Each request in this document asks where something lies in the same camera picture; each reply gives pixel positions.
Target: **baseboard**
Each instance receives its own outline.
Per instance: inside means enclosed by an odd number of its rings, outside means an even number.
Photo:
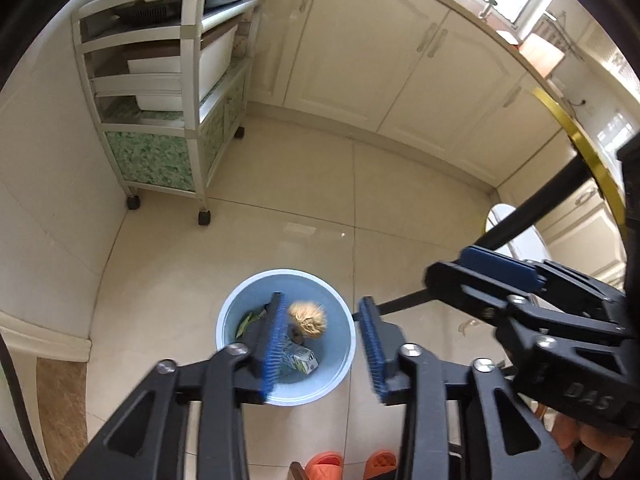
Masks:
[[[91,341],[37,326],[0,312],[0,332],[11,350],[62,361],[87,362]]]
[[[495,190],[495,188],[490,184],[483,182],[472,174],[469,174],[464,170],[460,170],[460,168],[456,168],[454,165],[449,164],[436,156],[421,152],[420,150],[407,146],[397,140],[389,139],[388,137],[363,130],[362,128],[357,128],[356,126],[351,126],[350,124],[340,123],[332,119],[299,112],[297,110],[290,110],[289,108],[281,106],[265,105],[253,101],[249,101],[247,105],[247,114],[258,117],[268,117],[270,119],[285,121],[287,123],[299,124],[300,126],[306,126],[307,128],[314,128],[316,130],[329,132],[330,134],[364,142],[371,146],[375,146],[376,148],[387,150],[388,152],[404,156],[404,158],[429,166],[440,173],[444,173],[451,178],[464,182],[465,184],[468,184],[469,186],[484,193],[489,194]]]

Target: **power cord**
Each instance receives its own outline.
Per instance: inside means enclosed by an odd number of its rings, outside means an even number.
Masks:
[[[2,338],[2,333],[0,333],[0,365],[2,365],[2,371],[4,372],[6,382],[9,385],[9,393],[11,394],[11,399],[14,403],[15,415],[18,418],[22,437],[27,444],[27,449],[33,459],[33,463],[36,465],[36,469],[38,470],[38,473],[40,473],[42,480],[53,480],[46,464],[44,463],[44,459],[40,454],[36,439],[33,436],[33,430],[31,429],[31,423],[29,422],[29,415],[27,414],[27,407],[24,405],[24,397],[22,396],[20,381],[18,380],[18,374],[15,372],[14,360],[11,359],[9,349],[4,342],[4,338]]]

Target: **human hand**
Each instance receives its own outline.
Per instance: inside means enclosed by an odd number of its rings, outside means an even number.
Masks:
[[[592,426],[579,424],[562,413],[558,413],[556,416],[551,436],[570,462],[574,459],[574,445],[578,441],[589,449],[602,453],[605,459],[600,467],[599,475],[601,478],[609,478],[613,475],[633,443],[630,438],[602,433]]]

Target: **metal bolt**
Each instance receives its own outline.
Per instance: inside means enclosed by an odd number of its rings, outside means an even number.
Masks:
[[[175,361],[171,361],[171,359],[163,359],[156,365],[156,371],[162,375],[172,374],[176,371],[177,367],[178,365]]]
[[[516,305],[522,305],[527,303],[527,298],[523,298],[522,296],[516,296],[515,294],[510,294],[507,296],[507,301],[509,301],[509,303],[513,303]]]
[[[491,359],[481,357],[474,361],[474,368],[483,374],[495,370],[495,364]]]
[[[249,349],[242,343],[231,343],[226,347],[226,351],[231,355],[244,355],[249,351]]]
[[[484,307],[484,309],[482,309],[482,319],[493,319],[495,315],[495,310],[492,309],[490,306],[486,306]]]
[[[418,357],[422,354],[422,348],[413,343],[405,343],[400,347],[400,353],[407,357]]]
[[[549,335],[541,335],[536,338],[536,345],[545,350],[551,350],[558,342]]]

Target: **cabinet door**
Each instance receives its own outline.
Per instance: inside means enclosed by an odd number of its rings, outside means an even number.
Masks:
[[[523,74],[494,38],[451,12],[379,133],[451,161],[464,127],[503,99]]]
[[[285,106],[376,131],[447,12],[435,0],[314,0]]]
[[[607,278],[625,265],[620,232],[604,201],[558,234],[542,235],[554,261],[594,278]]]
[[[533,76],[525,75],[462,136],[450,161],[500,186],[560,129],[551,112],[531,93],[536,86]]]
[[[252,101],[282,106],[312,1],[265,1],[252,69]]]
[[[564,130],[561,130],[498,188],[500,200],[519,206],[551,180],[574,156],[574,147]]]

